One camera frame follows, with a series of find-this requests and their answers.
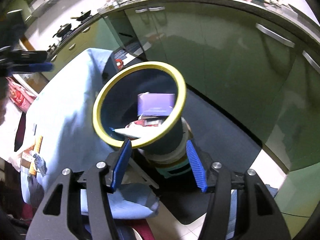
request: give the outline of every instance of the light blue sheet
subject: light blue sheet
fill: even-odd
[[[25,138],[42,135],[40,155],[46,161],[47,175],[29,177],[21,172],[21,189],[26,203],[39,206],[44,192],[64,168],[85,171],[106,159],[113,149],[103,142],[92,126],[92,107],[102,89],[104,68],[116,67],[112,51],[87,49],[68,63],[42,90],[26,115]],[[108,194],[115,219],[142,219],[157,214],[159,199],[143,184],[122,185]],[[81,211],[87,214],[85,190]]]

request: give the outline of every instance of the cabinet handle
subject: cabinet handle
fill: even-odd
[[[302,55],[306,58],[310,65],[320,74],[320,66],[313,60],[313,58],[310,57],[310,55],[305,51],[302,52]]]
[[[56,58],[57,58],[57,55],[55,55],[55,56],[50,60],[50,62],[54,62],[54,61],[56,60]]]
[[[162,11],[164,10],[165,7],[164,6],[161,6],[161,7],[153,7],[153,8],[149,8],[149,11],[150,12],[156,12],[156,11]]]
[[[141,13],[141,12],[146,12],[146,11],[148,11],[147,8],[140,9],[140,10],[135,10],[136,13]]]
[[[85,28],[82,32],[83,32],[83,33],[86,33],[88,30],[90,30],[90,26],[87,27],[87,28]]]
[[[76,44],[72,44],[70,47],[69,47],[69,50],[72,50],[74,47],[76,46]]]
[[[256,24],[256,27],[259,31],[263,32],[264,34],[270,36],[271,38],[274,38],[275,40],[281,42],[282,44],[294,48],[294,43],[292,41],[287,40],[286,38],[280,36],[279,34],[267,29],[265,26],[262,26],[261,24]]]

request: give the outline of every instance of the black floor mat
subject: black floor mat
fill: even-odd
[[[236,124],[190,90],[182,116],[196,144],[232,171],[245,172],[261,150]],[[180,223],[188,225],[206,213],[210,195],[197,188],[192,172],[169,179],[152,168],[146,172],[159,184],[154,192]]]

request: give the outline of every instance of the cabinet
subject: cabinet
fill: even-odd
[[[287,80],[253,129],[290,171],[320,161],[320,56],[302,42],[297,50]]]
[[[205,95],[201,4],[162,3],[150,5],[148,9],[167,62],[181,72],[187,84]]]
[[[320,163],[289,172],[275,200],[281,212],[310,217],[320,200]]]
[[[116,50],[119,45],[102,18],[73,37],[52,58],[53,70],[42,74],[51,80],[66,64],[88,48]]]
[[[103,19],[120,47],[127,48],[127,46],[131,43],[138,41],[137,36],[134,33],[134,30],[124,11],[112,12]]]
[[[203,4],[201,14],[206,95],[251,130],[292,68],[295,37],[233,8]]]
[[[166,62],[167,58],[161,43],[161,36],[153,22],[152,15],[147,6],[135,7],[125,10],[125,13],[142,45],[149,61]]]
[[[150,61],[177,68],[187,84],[205,94],[199,3],[158,3],[125,10]]]

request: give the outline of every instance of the red snack package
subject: red snack package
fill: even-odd
[[[19,107],[23,112],[27,112],[36,96],[28,92],[24,87],[13,81],[12,78],[7,77],[9,86],[9,97],[11,101]]]

